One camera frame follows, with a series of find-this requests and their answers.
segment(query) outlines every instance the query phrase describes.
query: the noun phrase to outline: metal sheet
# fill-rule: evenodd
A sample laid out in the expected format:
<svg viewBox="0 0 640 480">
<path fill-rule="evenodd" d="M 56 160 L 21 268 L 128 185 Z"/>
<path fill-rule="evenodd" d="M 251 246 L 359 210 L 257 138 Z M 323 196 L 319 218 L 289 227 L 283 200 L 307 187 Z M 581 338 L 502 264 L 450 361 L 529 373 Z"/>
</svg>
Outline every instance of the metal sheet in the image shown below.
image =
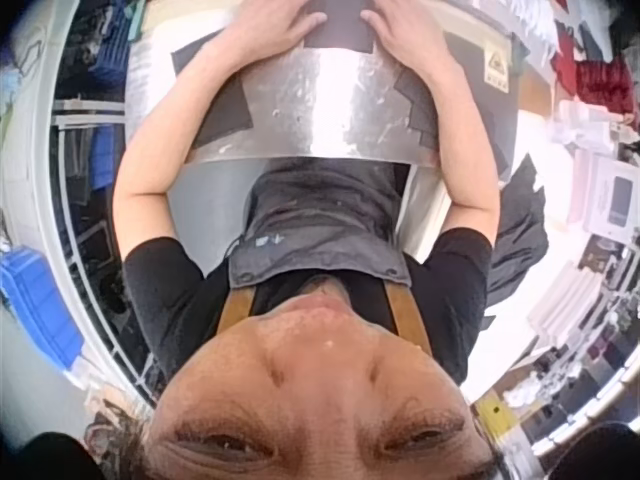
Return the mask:
<svg viewBox="0 0 640 480">
<path fill-rule="evenodd" d="M 232 18 L 232 10 L 185 17 L 132 47 L 127 138 L 175 82 L 171 52 Z M 410 102 L 394 90 L 400 68 L 377 44 L 373 54 L 298 46 L 251 66 L 242 81 L 254 128 L 192 151 L 189 161 L 317 156 L 433 166 L 437 152 L 408 128 Z"/>
</svg>

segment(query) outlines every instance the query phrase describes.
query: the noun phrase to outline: man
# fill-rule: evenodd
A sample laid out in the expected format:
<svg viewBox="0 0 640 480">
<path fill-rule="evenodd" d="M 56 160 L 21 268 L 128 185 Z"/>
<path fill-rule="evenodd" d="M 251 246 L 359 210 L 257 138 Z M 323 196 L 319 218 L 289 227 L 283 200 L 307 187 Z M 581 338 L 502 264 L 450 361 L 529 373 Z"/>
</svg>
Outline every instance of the man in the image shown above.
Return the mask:
<svg viewBox="0 0 640 480">
<path fill-rule="evenodd" d="M 485 478 L 498 462 L 457 384 L 485 307 L 498 179 L 464 73 L 420 1 L 376 0 L 362 18 L 438 109 L 452 206 L 424 265 L 394 246 L 400 197 L 393 168 L 376 162 L 271 162 L 243 240 L 206 278 L 177 240 L 167 192 L 211 101 L 231 74 L 326 20 L 301 14 L 305 3 L 246 0 L 123 158 L 114 220 L 125 277 L 169 379 L 127 469 L 169 479 Z"/>
</svg>

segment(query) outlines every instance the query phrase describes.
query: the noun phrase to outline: eye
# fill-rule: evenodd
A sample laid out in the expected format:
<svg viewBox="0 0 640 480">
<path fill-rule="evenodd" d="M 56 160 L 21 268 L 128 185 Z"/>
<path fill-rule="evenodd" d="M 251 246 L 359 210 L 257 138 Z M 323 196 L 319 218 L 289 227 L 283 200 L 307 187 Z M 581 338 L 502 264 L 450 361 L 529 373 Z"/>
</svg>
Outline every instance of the eye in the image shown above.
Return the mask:
<svg viewBox="0 0 640 480">
<path fill-rule="evenodd" d="M 181 432 L 176 435 L 176 441 L 193 453 L 221 462 L 251 463 L 273 457 L 271 449 L 231 435 L 194 435 L 194 432 Z"/>
<path fill-rule="evenodd" d="M 440 430 L 424 430 L 415 435 L 394 440 L 385 445 L 385 451 L 389 453 L 407 453 L 423 450 L 439 445 L 446 441 L 448 436 Z"/>
</svg>

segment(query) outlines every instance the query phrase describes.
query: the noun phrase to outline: hand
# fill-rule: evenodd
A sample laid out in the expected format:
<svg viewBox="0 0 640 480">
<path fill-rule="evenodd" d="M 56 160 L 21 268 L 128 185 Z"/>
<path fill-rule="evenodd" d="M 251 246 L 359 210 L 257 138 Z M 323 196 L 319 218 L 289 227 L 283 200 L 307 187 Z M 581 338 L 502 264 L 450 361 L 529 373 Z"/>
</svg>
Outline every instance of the hand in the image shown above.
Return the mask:
<svg viewBox="0 0 640 480">
<path fill-rule="evenodd" d="M 299 15 L 309 0 L 245 0 L 233 23 L 219 37 L 238 49 L 240 67 L 297 45 L 321 23 L 324 13 Z"/>
<path fill-rule="evenodd" d="M 364 10 L 365 20 L 398 61 L 425 80 L 455 64 L 440 25 L 420 0 L 374 0 L 378 12 Z"/>
</svg>

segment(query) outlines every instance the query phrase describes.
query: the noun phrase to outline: mouth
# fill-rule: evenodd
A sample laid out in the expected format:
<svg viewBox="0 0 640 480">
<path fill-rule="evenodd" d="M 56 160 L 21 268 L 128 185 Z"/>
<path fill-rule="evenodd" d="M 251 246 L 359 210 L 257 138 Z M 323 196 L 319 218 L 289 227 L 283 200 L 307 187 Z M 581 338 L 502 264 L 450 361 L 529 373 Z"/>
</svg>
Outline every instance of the mouth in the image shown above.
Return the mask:
<svg viewBox="0 0 640 480">
<path fill-rule="evenodd" d="M 339 314 L 353 315 L 351 306 L 339 297 L 321 292 L 300 295 L 287 300 L 274 310 L 272 314 L 280 315 L 303 310 L 327 309 Z"/>
</svg>

